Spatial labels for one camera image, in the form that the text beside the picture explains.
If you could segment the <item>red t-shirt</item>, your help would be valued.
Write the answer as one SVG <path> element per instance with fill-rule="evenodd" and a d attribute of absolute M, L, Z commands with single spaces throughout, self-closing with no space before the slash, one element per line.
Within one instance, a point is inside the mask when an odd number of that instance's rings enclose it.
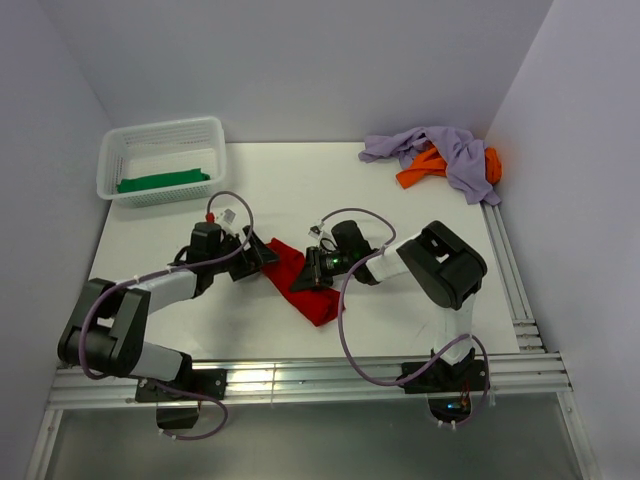
<path fill-rule="evenodd" d="M 266 246 L 279 260 L 262 268 L 282 297 L 314 327 L 322 327 L 338 316 L 339 292 L 331 287 L 316 287 L 302 276 L 304 254 L 273 237 Z"/>

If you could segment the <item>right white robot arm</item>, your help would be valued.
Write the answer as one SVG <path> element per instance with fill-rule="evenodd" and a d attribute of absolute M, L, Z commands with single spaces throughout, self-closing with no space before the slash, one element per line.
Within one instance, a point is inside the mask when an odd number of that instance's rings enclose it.
<path fill-rule="evenodd" d="M 344 329 L 340 342 L 348 362 L 369 383 L 400 387 L 407 393 L 448 393 L 490 389 L 485 347 L 472 334 L 475 297 L 488 267 L 482 256 L 440 221 L 402 241 L 391 239 L 378 249 L 370 246 L 353 220 L 331 229 L 335 248 L 309 247 L 292 292 L 319 291 L 333 286 L 333 278 L 354 277 L 374 286 L 409 274 L 427 298 L 443 312 L 438 321 L 431 357 L 423 363 L 405 363 L 393 381 L 376 379 L 362 371 L 348 350 Z"/>

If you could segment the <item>white plastic basket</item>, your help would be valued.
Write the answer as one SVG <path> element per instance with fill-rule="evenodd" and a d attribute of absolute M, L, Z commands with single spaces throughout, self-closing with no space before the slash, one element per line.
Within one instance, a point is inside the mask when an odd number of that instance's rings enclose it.
<path fill-rule="evenodd" d="M 201 169 L 211 179 L 167 188 L 117 192 L 123 179 Z M 96 192 L 138 208 L 209 197 L 225 182 L 227 155 L 221 121 L 213 116 L 165 121 L 108 131 L 98 156 Z"/>

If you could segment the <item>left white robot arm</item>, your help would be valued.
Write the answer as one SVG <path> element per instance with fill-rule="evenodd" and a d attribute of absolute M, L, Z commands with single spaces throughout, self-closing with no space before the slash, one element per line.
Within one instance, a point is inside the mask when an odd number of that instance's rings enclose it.
<path fill-rule="evenodd" d="M 219 274 L 238 281 L 278 260 L 249 226 L 232 234 L 216 223 L 199 222 L 167 270 L 140 280 L 89 280 L 59 339 L 58 357 L 96 376 L 141 381 L 139 402 L 221 400 L 226 370 L 197 370 L 189 354 L 147 342 L 148 318 L 201 296 Z"/>

